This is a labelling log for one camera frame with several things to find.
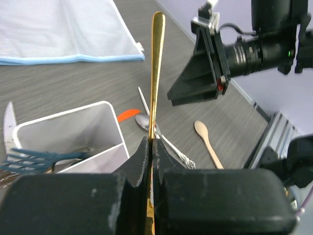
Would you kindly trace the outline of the orange plastic utensil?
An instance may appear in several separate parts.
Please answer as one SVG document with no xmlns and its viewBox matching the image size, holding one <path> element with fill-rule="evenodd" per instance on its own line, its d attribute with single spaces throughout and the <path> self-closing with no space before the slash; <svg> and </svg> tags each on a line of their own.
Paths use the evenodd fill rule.
<svg viewBox="0 0 313 235">
<path fill-rule="evenodd" d="M 140 110 L 138 109 L 128 109 L 117 116 L 117 121 L 122 122 L 127 120 L 137 114 L 140 114 Z"/>
</svg>

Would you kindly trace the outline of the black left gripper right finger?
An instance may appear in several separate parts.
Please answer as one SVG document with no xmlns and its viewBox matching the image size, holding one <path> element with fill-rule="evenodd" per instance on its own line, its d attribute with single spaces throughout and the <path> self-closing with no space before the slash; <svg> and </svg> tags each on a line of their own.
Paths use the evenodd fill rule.
<svg viewBox="0 0 313 235">
<path fill-rule="evenodd" d="M 269 170 L 172 166 L 159 140 L 152 154 L 158 235 L 288 235 L 297 225 L 281 181 Z"/>
</svg>

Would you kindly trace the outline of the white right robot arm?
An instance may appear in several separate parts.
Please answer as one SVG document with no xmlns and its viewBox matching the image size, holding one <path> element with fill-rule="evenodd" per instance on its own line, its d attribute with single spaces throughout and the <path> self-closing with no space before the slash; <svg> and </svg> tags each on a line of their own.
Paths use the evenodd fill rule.
<svg viewBox="0 0 313 235">
<path fill-rule="evenodd" d="M 232 78 L 272 68 L 282 74 L 291 69 L 301 73 L 313 66 L 313 33 L 306 0 L 253 0 L 252 32 L 235 24 L 228 26 L 239 34 L 236 42 L 222 43 L 219 14 L 206 2 L 191 21 L 196 35 L 193 54 L 170 88 L 167 97 L 173 106 L 216 99 L 225 94 Z"/>
</svg>

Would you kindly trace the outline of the grey cloth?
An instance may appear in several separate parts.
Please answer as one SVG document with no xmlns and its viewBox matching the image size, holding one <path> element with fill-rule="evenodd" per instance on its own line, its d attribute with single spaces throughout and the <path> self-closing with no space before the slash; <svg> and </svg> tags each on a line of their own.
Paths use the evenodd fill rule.
<svg viewBox="0 0 313 235">
<path fill-rule="evenodd" d="M 0 63 L 144 60 L 112 0 L 3 0 Z"/>
</svg>

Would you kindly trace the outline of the beige wooden spoon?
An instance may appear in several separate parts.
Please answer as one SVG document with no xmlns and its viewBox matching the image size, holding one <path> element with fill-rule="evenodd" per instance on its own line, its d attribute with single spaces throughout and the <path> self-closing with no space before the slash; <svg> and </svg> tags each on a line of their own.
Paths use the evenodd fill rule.
<svg viewBox="0 0 313 235">
<path fill-rule="evenodd" d="M 215 167 L 217 169 L 224 169 L 224 167 L 223 167 L 222 163 L 220 162 L 219 158 L 217 157 L 213 147 L 211 146 L 211 143 L 209 141 L 208 129 L 207 129 L 206 125 L 203 122 L 196 120 L 194 122 L 194 129 L 197 132 L 197 134 L 202 138 L 202 140 L 206 146 L 206 149 L 207 149 L 209 155 L 211 156 L 211 159 L 212 159 Z"/>
</svg>

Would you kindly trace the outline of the silver metal spoon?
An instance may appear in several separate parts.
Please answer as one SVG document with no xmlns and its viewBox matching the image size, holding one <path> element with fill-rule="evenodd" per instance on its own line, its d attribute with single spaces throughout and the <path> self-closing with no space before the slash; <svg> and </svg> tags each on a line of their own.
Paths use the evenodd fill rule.
<svg viewBox="0 0 313 235">
<path fill-rule="evenodd" d="M 137 114 L 135 115 L 135 121 L 144 130 L 149 130 L 149 116 Z M 186 155 L 184 155 L 180 150 L 178 150 L 164 135 L 161 134 L 158 124 L 156 123 L 155 136 L 157 139 L 162 139 L 165 141 L 171 149 L 177 154 L 177 156 L 184 162 L 188 169 L 196 169 L 195 162 L 190 160 Z"/>
</svg>

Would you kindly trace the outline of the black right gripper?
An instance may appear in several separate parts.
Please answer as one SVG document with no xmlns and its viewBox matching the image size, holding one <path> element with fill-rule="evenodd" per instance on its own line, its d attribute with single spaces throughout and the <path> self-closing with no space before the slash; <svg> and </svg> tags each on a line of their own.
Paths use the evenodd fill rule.
<svg viewBox="0 0 313 235">
<path fill-rule="evenodd" d="M 173 106 L 217 99 L 225 94 L 230 69 L 220 33 L 213 17 L 194 17 L 191 21 L 196 43 L 187 65 L 167 93 Z"/>
</svg>

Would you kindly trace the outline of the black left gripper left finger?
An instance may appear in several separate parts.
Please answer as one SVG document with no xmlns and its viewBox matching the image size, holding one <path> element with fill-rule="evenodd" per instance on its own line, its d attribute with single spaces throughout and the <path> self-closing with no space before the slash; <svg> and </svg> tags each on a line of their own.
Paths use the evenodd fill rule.
<svg viewBox="0 0 313 235">
<path fill-rule="evenodd" d="M 111 174 L 41 174 L 19 178 L 0 205 L 3 235 L 142 235 L 149 142 Z"/>
</svg>

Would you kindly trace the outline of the gold metal spoon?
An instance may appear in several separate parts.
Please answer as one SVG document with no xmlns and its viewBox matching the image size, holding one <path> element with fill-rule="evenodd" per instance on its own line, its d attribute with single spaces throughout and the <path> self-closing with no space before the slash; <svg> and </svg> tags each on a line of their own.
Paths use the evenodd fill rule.
<svg viewBox="0 0 313 235">
<path fill-rule="evenodd" d="M 165 15 L 158 11 L 155 12 L 152 18 L 151 27 L 151 92 L 150 92 L 150 114 L 149 114 L 149 167 L 148 173 L 150 176 L 150 191 L 147 197 L 147 216 L 146 216 L 146 235 L 155 234 L 155 213 L 154 204 L 156 203 L 156 194 L 153 187 L 156 183 L 153 179 L 153 166 L 156 164 L 157 141 L 156 133 L 156 116 L 157 116 L 157 96 L 159 88 L 161 61 L 163 53 L 165 35 Z"/>
</svg>

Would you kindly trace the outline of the white utensil container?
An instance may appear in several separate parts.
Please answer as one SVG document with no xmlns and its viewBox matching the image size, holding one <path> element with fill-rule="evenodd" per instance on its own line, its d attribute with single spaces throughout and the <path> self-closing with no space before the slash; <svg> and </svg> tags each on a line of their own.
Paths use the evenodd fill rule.
<svg viewBox="0 0 313 235">
<path fill-rule="evenodd" d="M 112 173 L 130 157 L 113 106 L 99 101 L 19 124 L 13 140 L 20 148 L 69 153 L 88 147 L 102 151 L 63 173 Z"/>
</svg>

